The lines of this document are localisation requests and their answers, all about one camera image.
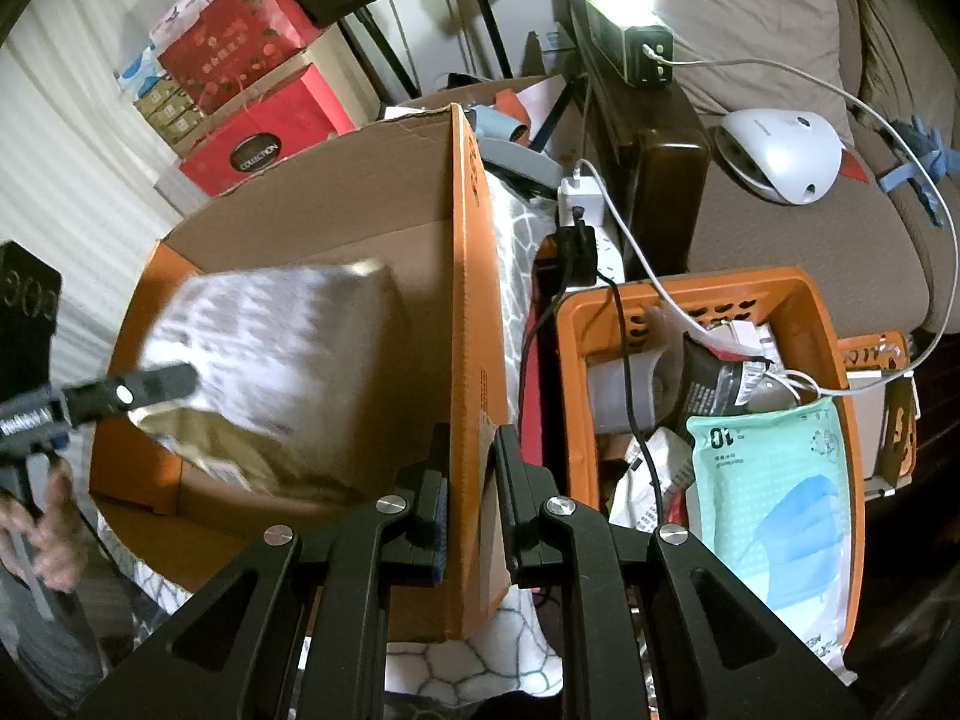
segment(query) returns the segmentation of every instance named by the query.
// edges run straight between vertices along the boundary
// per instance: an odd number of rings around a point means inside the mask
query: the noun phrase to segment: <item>light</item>
[[[589,0],[613,23],[627,26],[648,26],[659,23],[654,15],[654,0]]]

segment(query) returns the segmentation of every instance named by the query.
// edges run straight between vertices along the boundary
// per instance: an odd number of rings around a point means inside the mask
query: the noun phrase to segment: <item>metal screw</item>
[[[690,532],[683,527],[683,525],[677,525],[673,522],[661,525],[661,531],[659,531],[659,533],[664,541],[674,546],[683,544],[686,541],[686,537],[690,535]]]
[[[294,538],[294,532],[289,525],[271,525],[263,532],[263,541],[272,547],[282,547]]]
[[[577,505],[563,495],[554,495],[546,502],[546,511],[555,514],[557,517],[569,517],[570,514],[573,514],[573,509],[576,508]]]
[[[400,495],[384,495],[376,502],[376,510],[381,514],[400,514],[407,508],[407,502]]]

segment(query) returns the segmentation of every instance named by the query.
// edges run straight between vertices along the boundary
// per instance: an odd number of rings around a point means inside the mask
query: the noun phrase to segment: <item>orange cardboard box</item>
[[[451,428],[445,581],[395,590],[391,637],[466,637],[510,579],[487,474],[494,426],[507,420],[496,246],[476,141],[458,105],[307,148],[184,220],[147,264],[109,370],[133,369],[152,321],[194,272],[370,257],[391,266],[410,317],[422,405],[411,435],[425,453],[434,423]],[[117,536],[190,590],[270,525],[307,530],[326,519],[314,504],[205,476],[125,420],[97,429],[90,490]]]

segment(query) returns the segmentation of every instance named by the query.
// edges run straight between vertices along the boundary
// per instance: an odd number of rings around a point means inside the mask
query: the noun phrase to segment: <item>plastic container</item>
[[[847,370],[900,370],[910,362],[906,336],[899,330],[888,330],[874,336],[853,336],[837,341],[844,367]],[[917,420],[909,420],[907,425],[907,446],[904,462],[901,465],[901,483],[913,475],[917,466]]]
[[[803,370],[821,386],[848,386],[843,358],[833,323],[813,280],[799,268],[764,271],[731,271],[723,274],[679,276],[664,279],[670,295],[691,317],[706,326],[717,319],[750,319],[770,322],[787,367]],[[659,304],[649,284],[620,287],[631,351],[644,348],[647,328],[643,310]],[[563,379],[568,494],[599,507],[597,451],[589,396],[587,362],[600,356],[611,359],[620,348],[620,329],[609,289],[570,295],[557,313],[560,376]],[[844,645],[853,636],[863,579],[864,498],[859,442],[853,405],[837,398],[837,413],[847,447],[851,480],[851,593]]]
[[[637,428],[652,430],[659,413],[659,402],[664,388],[656,379],[656,364],[666,349],[645,349],[630,356],[630,380],[634,391],[634,415]],[[630,418],[627,417],[627,399],[624,397],[623,360],[599,362],[587,369],[587,391],[590,396],[590,412],[593,416],[593,432],[597,435],[630,433]]]

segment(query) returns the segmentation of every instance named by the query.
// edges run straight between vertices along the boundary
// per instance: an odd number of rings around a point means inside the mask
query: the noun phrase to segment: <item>lamp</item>
[[[665,86],[671,68],[643,53],[649,44],[673,59],[673,32],[654,13],[654,0],[587,0],[590,40],[631,86]]]

